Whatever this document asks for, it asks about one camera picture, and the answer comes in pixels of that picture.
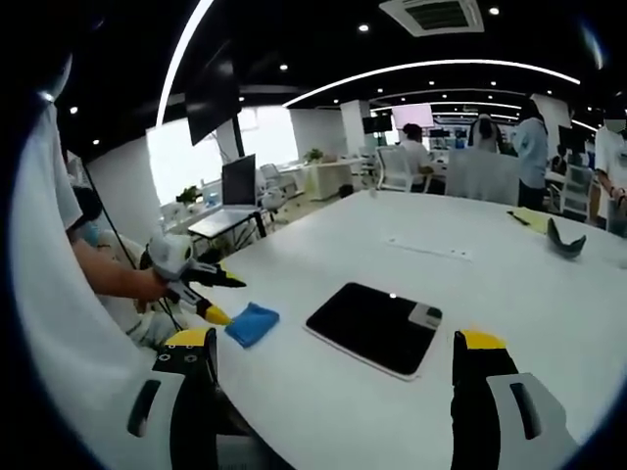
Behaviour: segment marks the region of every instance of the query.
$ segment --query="white sleeve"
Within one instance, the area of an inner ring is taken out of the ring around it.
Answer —
[[[608,157],[607,138],[603,130],[600,130],[595,138],[595,169],[609,173]]]
[[[513,138],[511,139],[511,145],[513,146],[513,150],[516,151],[516,154],[520,154],[520,149],[527,145],[527,129],[524,122],[522,122],[517,128],[516,132],[513,134]]]
[[[57,207],[61,220],[66,228],[70,228],[78,218],[82,215],[76,196],[72,186],[70,185],[70,177],[63,161],[61,153],[61,140],[57,129],[53,132],[54,139],[50,143],[52,151],[52,168],[55,179],[55,194],[57,196]]]

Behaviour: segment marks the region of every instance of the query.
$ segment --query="ceiling light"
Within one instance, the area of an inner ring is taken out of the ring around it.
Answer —
[[[594,131],[594,132],[597,132],[597,130],[596,130],[596,129],[594,129],[591,125],[586,124],[585,122],[579,122],[578,120],[573,119],[573,120],[572,120],[572,123],[573,123],[573,124],[580,125],[580,126],[582,126],[582,127],[585,127],[585,128],[587,128],[588,130],[592,130],[592,131]]]
[[[426,62],[414,62],[410,64],[400,64],[399,66],[386,67],[384,69],[376,69],[371,71],[366,71],[364,73],[360,73],[358,75],[349,76],[348,78],[343,78],[338,81],[334,81],[333,83],[329,83],[324,86],[320,86],[319,88],[309,91],[307,93],[302,94],[301,96],[297,96],[293,100],[287,101],[283,103],[283,108],[288,108],[299,101],[303,101],[307,98],[312,97],[313,95],[317,95],[318,93],[322,93],[323,91],[330,90],[331,88],[335,88],[336,86],[344,85],[346,83],[350,83],[352,81],[361,80],[362,78],[368,78],[369,76],[379,75],[381,73],[387,73],[389,71],[403,71],[405,69],[416,69],[421,67],[433,67],[433,66],[457,66],[457,65],[482,65],[482,66],[503,66],[503,67],[515,67],[518,69],[526,69],[528,71],[537,71],[539,73],[544,73],[546,75],[555,76],[557,78],[561,78],[562,80],[570,81],[575,85],[580,85],[581,80],[574,78],[572,76],[566,75],[564,73],[559,73],[558,71],[543,69],[542,67],[531,66],[528,64],[520,64],[519,62],[509,62],[509,61],[495,61],[492,59],[445,59],[440,61],[426,61]],[[159,108],[163,106],[163,113],[166,112],[166,101],[168,100],[169,90],[166,98],[162,94],[161,102],[159,104]],[[161,114],[161,120],[159,117],[157,119],[157,125],[161,125],[163,123],[163,114]]]
[[[211,7],[213,3],[214,0],[200,0],[196,5],[192,16],[189,17],[189,21],[185,25],[185,29],[178,38],[178,43],[176,44],[176,48],[172,54],[172,59],[169,61],[168,73],[166,74],[166,80],[164,81],[164,88],[161,90],[159,108],[157,109],[157,127],[164,123],[169,93],[172,90],[172,84],[174,83],[174,78],[176,77],[176,71],[178,71],[183,55],[185,55],[185,50],[189,45],[189,41],[191,41],[198,24],[200,24],[201,19],[205,16],[207,10],[209,10],[209,7]]]
[[[437,105],[469,105],[469,106],[491,106],[495,108],[508,108],[510,110],[519,110],[520,107],[516,105],[506,105],[505,103],[487,103],[483,101],[433,101],[430,103],[416,103],[420,105],[429,105],[429,106],[437,106]],[[376,108],[374,111],[383,111],[383,110],[391,110],[394,108],[393,106],[385,106],[383,108]]]

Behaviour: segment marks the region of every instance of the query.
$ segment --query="black tablet screen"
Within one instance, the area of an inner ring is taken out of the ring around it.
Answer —
[[[437,308],[349,283],[307,320],[307,326],[386,369],[411,375],[441,318]]]

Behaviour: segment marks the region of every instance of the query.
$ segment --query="white chair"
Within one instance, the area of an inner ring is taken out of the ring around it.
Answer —
[[[400,145],[377,147],[376,155],[381,165],[381,175],[379,176],[377,189],[391,189],[409,193],[412,185],[419,184],[422,181],[422,175],[411,173],[405,147]],[[423,192],[427,191],[430,182],[431,177],[427,176]]]
[[[570,164],[564,186],[559,194],[559,211],[562,215],[575,215],[574,219],[586,221],[590,213],[590,193],[595,174],[589,168]]]
[[[518,205],[520,160],[477,149],[452,150],[447,166],[447,196]]]
[[[279,170],[276,169],[275,164],[263,164],[259,170],[264,176],[267,188],[279,188],[283,191],[283,193],[285,193],[287,199],[296,196],[297,186],[294,176],[291,174],[281,174]]]

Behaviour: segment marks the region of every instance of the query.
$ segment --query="face mask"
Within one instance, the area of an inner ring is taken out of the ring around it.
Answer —
[[[98,239],[100,238],[100,230],[94,222],[85,223],[80,229],[81,238],[94,248],[98,248]]]
[[[612,132],[616,132],[620,134],[623,130],[625,130],[625,124],[627,123],[626,119],[606,119],[605,126],[611,130]]]

